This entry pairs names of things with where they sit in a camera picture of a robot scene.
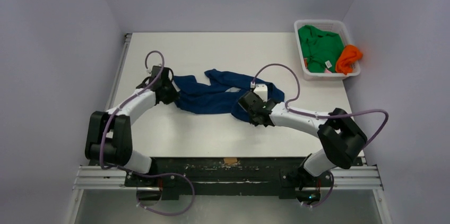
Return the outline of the orange t-shirt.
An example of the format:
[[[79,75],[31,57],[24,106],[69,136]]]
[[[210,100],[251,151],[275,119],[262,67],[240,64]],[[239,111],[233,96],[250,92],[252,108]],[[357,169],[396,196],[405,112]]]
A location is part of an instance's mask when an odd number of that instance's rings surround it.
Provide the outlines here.
[[[335,71],[348,75],[353,72],[353,64],[362,59],[363,53],[354,45],[346,45],[335,64]]]

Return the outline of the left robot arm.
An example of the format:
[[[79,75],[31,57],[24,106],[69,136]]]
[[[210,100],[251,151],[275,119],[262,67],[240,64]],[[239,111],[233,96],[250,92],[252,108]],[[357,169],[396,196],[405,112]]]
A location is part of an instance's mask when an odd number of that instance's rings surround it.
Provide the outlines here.
[[[152,158],[133,148],[132,125],[146,111],[158,104],[171,104],[179,98],[173,85],[174,73],[168,67],[154,66],[134,92],[107,111],[91,114],[84,149],[85,157],[101,162],[104,167],[116,166],[134,171],[144,186],[158,181]]]

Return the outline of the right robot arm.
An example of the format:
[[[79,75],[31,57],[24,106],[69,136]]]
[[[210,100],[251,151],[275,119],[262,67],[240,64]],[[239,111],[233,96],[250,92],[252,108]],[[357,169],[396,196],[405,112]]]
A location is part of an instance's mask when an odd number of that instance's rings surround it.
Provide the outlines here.
[[[239,100],[254,126],[287,127],[319,139],[322,148],[310,154],[300,165],[299,181],[311,185],[324,172],[335,167],[349,169],[368,139],[362,129],[341,108],[330,113],[290,109],[285,102],[263,100],[248,91]]]

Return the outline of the blue t-shirt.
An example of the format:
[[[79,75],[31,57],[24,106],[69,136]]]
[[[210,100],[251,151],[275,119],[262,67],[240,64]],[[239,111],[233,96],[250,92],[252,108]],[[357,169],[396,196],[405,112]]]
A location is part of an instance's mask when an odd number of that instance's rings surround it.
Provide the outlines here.
[[[238,100],[250,90],[253,77],[216,69],[207,70],[204,74],[210,80],[209,85],[197,82],[193,75],[174,77],[174,83],[179,88],[176,106],[194,114],[231,114],[248,123],[248,113]]]

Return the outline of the brown tape piece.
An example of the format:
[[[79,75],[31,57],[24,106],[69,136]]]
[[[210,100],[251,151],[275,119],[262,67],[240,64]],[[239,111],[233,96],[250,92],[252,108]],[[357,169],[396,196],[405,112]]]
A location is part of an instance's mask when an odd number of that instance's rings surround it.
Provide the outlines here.
[[[239,163],[238,158],[227,157],[223,159],[223,163],[225,166],[234,166]]]

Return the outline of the aluminium frame rail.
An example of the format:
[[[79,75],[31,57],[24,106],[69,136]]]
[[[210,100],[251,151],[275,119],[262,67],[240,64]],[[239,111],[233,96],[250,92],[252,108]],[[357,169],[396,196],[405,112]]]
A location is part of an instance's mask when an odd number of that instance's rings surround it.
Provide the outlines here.
[[[99,166],[80,166],[72,189],[120,189],[124,187],[126,173],[118,169],[103,170]]]

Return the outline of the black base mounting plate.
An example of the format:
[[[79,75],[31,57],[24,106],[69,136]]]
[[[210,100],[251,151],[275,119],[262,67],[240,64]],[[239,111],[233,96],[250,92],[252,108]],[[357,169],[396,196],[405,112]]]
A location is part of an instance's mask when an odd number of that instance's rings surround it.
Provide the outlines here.
[[[330,172],[317,178],[300,170],[303,157],[237,158],[155,158],[146,178],[126,174],[124,187],[157,187],[163,200],[181,195],[276,196],[296,199],[308,195],[303,188],[318,189],[332,184]]]

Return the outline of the white plastic basket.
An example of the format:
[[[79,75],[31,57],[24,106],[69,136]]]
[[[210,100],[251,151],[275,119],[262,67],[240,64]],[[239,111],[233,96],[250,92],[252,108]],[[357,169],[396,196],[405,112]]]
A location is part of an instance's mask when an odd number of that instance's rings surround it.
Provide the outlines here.
[[[338,20],[297,20],[294,33],[307,81],[338,80],[361,73],[359,61],[343,65],[343,51],[354,48],[345,24]]]

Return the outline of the green t-shirt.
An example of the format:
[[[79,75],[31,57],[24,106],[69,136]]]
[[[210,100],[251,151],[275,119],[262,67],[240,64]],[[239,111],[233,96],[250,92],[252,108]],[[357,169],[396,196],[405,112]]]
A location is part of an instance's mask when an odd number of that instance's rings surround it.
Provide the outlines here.
[[[327,68],[335,73],[335,64],[344,44],[334,32],[323,31],[312,25],[298,29],[299,42],[307,70],[311,73],[324,73]]]

